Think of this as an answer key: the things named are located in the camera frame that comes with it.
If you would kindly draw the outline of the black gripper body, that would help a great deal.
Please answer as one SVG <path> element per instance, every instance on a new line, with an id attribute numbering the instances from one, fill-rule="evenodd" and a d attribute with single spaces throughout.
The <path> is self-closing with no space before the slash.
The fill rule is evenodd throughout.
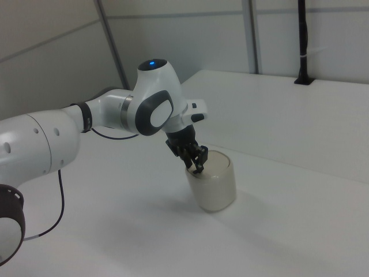
<path id="1" fill-rule="evenodd" d="M 192 154 L 195 146 L 198 145 L 195 140 L 193 125 L 189 125 L 178 132 L 166 133 L 166 135 L 167 141 L 165 143 L 175 155 Z"/>

